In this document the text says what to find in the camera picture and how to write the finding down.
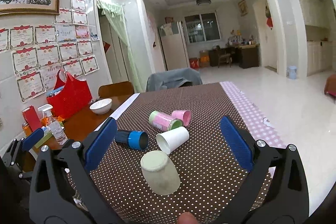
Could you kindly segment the fingertip at bottom edge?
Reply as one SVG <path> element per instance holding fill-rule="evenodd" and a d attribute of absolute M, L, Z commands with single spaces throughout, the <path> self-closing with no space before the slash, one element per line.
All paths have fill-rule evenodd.
<path fill-rule="evenodd" d="M 193 214 L 184 212 L 178 217 L 178 224 L 199 224 L 199 222 Z"/>

